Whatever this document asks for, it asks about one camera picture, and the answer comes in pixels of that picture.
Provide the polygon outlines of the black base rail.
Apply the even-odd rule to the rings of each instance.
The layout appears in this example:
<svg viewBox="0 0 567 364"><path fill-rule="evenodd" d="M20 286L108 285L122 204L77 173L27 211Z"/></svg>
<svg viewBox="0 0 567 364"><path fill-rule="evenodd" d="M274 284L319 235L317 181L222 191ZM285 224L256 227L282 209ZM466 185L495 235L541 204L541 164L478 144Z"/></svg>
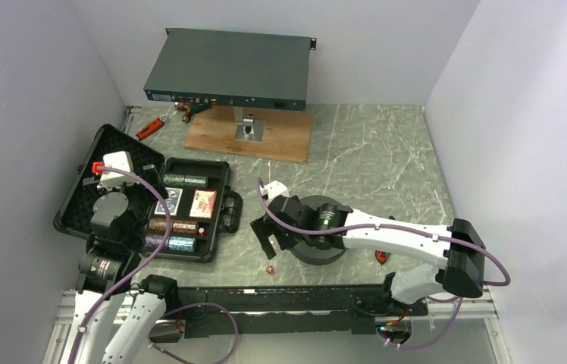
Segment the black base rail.
<svg viewBox="0 0 567 364"><path fill-rule="evenodd" d="M292 334L347 331L375 334L386 321L401 325L428 314L427 303L397 303L387 284L183 287L161 320L172 333L160 343L221 334Z"/></svg>

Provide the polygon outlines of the dark rack mount device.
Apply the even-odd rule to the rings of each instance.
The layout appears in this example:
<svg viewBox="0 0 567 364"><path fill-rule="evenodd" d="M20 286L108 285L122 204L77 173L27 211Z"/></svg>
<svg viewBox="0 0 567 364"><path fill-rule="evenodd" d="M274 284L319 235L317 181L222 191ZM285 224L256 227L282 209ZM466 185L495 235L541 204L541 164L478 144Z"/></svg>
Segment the dark rack mount device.
<svg viewBox="0 0 567 364"><path fill-rule="evenodd" d="M305 111L317 39L168 28L143 87L157 102Z"/></svg>

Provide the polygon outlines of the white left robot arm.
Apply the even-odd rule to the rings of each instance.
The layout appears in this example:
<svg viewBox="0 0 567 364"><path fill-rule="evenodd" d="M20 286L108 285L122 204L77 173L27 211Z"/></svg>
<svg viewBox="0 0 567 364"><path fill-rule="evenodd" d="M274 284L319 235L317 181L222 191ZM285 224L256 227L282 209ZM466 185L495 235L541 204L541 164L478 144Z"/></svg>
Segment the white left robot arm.
<svg viewBox="0 0 567 364"><path fill-rule="evenodd" d="M78 265L74 317L62 363L129 363L160 318L180 308L177 281L148 275L139 284L131 317L117 331L114 320L131 280L146 265L141 259L149 208L168 204L161 183L132 178L115 187L99 189L88 178L84 187L95 194L86 254Z"/></svg>

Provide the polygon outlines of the black poker set case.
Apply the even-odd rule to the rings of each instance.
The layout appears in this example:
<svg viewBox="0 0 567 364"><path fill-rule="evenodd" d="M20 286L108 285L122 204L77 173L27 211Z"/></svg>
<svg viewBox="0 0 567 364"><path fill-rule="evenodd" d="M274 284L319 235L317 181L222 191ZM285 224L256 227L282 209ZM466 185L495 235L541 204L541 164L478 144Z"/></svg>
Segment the black poker set case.
<svg viewBox="0 0 567 364"><path fill-rule="evenodd" d="M234 234L240 226L243 208L241 196L230 188L230 165L227 162L196 160L185 158L166 158L160 152L148 147L131 136L126 135L110 124L103 125L95 135L85 161L78 168L72 191L57 212L53 225L63 234L87 239L91 229L92 205L96 198L85 191L83 180L92 177L93 162L98 162L110 152L127 151L131 154L135 166L154 166L158 176L182 174L204 176L208 178L206 188L180 187L183 195L177 215L173 220L195 221L199 228L206 229L206 235L172 234L171 237L191 237L196 239L196 251L193 253L162 250L160 259L172 259L208 263L213 260L218 247L218 238L222 233ZM191 218L190 206L195 190L214 190L217 193L215 209L210 219Z"/></svg>

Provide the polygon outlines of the red handled tool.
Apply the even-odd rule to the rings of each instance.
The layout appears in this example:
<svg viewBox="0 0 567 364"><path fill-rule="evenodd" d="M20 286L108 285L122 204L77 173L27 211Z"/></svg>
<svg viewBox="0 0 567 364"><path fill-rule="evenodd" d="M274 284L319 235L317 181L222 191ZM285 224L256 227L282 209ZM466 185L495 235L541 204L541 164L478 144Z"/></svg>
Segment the red handled tool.
<svg viewBox="0 0 567 364"><path fill-rule="evenodd" d="M146 126L144 126L136 133L136 138L139 141L146 139L156 131L160 130L164 125L166 125L167 122L169 122L169 117L167 115L162 115L154 119L153 121L150 121Z"/></svg>

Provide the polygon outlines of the light blue chip stack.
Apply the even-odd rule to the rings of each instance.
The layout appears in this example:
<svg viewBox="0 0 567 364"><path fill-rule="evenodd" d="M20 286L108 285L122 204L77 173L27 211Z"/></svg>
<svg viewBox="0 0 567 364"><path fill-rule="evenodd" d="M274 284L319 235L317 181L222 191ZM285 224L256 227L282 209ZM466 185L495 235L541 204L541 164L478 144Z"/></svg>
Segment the light blue chip stack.
<svg viewBox="0 0 567 364"><path fill-rule="evenodd" d="M173 252L193 253L196 251L196 239L191 237L170 237L167 247Z"/></svg>

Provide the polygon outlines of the wooden board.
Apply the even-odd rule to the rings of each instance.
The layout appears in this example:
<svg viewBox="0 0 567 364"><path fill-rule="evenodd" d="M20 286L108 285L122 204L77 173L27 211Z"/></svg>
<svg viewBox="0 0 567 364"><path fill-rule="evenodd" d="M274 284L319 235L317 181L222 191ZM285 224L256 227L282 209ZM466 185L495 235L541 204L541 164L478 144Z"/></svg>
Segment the wooden board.
<svg viewBox="0 0 567 364"><path fill-rule="evenodd" d="M305 112L214 106L194 117L185 147L306 163L312 125Z"/></svg>

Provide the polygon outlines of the metal stand bracket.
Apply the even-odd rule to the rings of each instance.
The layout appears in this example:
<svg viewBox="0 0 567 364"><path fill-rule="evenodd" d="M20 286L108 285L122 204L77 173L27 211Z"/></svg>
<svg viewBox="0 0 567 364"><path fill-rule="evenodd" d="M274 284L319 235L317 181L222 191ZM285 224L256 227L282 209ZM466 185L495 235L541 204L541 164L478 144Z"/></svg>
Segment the metal stand bracket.
<svg viewBox="0 0 567 364"><path fill-rule="evenodd" d="M265 133L265 121L259 120L253 114L247 114L242 107L233 107L233 116L237 123L234 138L236 140L245 140L253 142L261 142Z"/></svg>

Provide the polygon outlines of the purple chip stack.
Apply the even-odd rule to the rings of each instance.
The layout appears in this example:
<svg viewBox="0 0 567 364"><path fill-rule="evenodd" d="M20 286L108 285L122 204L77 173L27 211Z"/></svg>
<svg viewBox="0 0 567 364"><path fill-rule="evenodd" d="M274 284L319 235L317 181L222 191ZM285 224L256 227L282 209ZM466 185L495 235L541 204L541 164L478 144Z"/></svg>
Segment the purple chip stack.
<svg viewBox="0 0 567 364"><path fill-rule="evenodd" d="M145 236L145 248L150 250L157 249L162 244L162 250L168 250L170 245L171 237L167 237L167 240L164 240L164 235L146 235Z"/></svg>

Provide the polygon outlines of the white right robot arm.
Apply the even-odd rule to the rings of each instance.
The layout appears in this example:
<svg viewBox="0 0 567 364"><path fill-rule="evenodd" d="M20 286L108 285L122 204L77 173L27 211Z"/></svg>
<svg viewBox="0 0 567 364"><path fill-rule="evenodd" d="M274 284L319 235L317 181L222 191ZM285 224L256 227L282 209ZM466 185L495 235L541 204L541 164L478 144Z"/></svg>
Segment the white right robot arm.
<svg viewBox="0 0 567 364"><path fill-rule="evenodd" d="M372 249L421 262L385 278L380 305L390 315L436 293L466 299L483 294L485 245L470 221L413 224L370 215L327 196L277 196L261 203L265 213L250 226L268 259L276 255L273 237L281 250L305 246L341 254Z"/></svg>

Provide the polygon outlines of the brown orange chip stack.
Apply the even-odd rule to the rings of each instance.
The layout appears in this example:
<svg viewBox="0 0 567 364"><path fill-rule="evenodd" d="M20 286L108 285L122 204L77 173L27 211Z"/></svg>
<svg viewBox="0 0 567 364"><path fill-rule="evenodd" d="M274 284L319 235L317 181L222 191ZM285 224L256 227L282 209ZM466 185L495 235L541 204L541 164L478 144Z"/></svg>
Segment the brown orange chip stack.
<svg viewBox="0 0 567 364"><path fill-rule="evenodd" d="M198 223L195 221L173 220L168 224L166 219L152 218L149 220L147 231L149 233L164 233L170 231L172 234L196 235L199 232Z"/></svg>

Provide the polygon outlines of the red Texas Holdem card box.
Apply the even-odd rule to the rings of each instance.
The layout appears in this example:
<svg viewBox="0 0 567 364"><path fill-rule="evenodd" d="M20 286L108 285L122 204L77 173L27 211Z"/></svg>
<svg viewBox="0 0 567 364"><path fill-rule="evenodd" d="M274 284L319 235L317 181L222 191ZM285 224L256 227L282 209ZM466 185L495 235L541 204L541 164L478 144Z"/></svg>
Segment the red Texas Holdem card box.
<svg viewBox="0 0 567 364"><path fill-rule="evenodd" d="M191 218L212 218L216 198L217 193L214 190L195 190L189 216Z"/></svg>

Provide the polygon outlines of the copper green connectors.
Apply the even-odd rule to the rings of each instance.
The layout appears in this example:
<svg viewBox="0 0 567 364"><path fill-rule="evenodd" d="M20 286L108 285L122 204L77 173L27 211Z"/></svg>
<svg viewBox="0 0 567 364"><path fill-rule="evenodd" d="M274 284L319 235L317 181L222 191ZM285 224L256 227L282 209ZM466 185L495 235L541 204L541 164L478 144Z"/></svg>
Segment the copper green connectors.
<svg viewBox="0 0 567 364"><path fill-rule="evenodd" d="M191 103L191 102L176 102L175 108L177 111L182 112L181 121L185 124L189 123L193 116L206 111L212 107L210 103Z"/></svg>

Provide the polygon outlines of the blue playing card deck box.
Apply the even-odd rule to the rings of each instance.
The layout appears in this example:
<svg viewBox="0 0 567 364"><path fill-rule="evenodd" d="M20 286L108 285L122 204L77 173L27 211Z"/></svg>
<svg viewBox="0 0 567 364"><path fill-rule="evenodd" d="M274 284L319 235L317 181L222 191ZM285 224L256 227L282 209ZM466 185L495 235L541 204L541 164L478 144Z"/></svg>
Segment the blue playing card deck box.
<svg viewBox="0 0 567 364"><path fill-rule="evenodd" d="M168 197L165 198L164 201L168 208L165 209L160 202L157 202L153 214L154 215L169 214L171 216L176 216L177 211L179 209L180 200L183 195L183 190L180 188L167 187L166 191L168 192Z"/></svg>

